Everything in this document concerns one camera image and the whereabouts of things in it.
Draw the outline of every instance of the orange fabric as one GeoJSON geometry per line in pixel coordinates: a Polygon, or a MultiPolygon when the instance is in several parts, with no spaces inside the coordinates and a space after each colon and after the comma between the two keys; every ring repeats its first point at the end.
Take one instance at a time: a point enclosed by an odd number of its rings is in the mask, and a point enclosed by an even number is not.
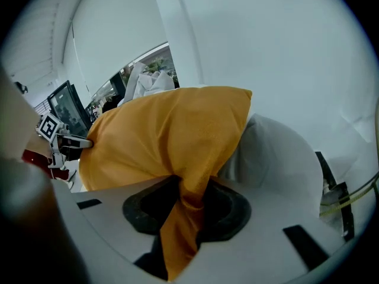
{"type": "Polygon", "coordinates": [[[197,252],[205,188],[242,135],[251,91],[231,87],[183,88],[132,100],[91,127],[91,149],[79,172],[89,191],[165,175],[182,178],[177,200],[160,230],[173,280],[197,252]]]}

